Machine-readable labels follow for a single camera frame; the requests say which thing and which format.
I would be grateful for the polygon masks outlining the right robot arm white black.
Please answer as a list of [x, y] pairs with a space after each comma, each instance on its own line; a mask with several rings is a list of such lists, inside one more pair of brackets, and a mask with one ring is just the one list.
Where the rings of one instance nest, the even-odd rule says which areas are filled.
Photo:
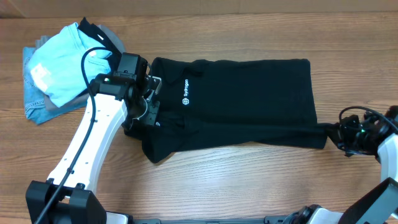
[[343, 213], [313, 204], [282, 222], [373, 224], [397, 218], [397, 106], [391, 106], [385, 114], [363, 106], [347, 107], [339, 113], [339, 122], [328, 127], [328, 136], [347, 157], [375, 157], [381, 165], [380, 183]]

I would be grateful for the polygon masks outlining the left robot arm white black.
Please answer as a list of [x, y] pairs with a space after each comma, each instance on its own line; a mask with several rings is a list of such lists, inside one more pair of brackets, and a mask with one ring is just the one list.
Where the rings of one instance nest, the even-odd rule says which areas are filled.
[[30, 183], [25, 199], [32, 223], [132, 223], [128, 214], [107, 212], [96, 197], [101, 168], [119, 128], [154, 126], [159, 77], [116, 72], [89, 85], [83, 119], [62, 160], [45, 182]]

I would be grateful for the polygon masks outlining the black polo shirt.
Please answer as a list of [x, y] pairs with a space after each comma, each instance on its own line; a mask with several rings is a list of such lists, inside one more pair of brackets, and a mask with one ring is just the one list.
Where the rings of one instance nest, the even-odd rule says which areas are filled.
[[306, 59], [179, 62], [156, 58], [161, 78], [155, 125], [134, 125], [153, 163], [173, 152], [259, 142], [322, 149]]

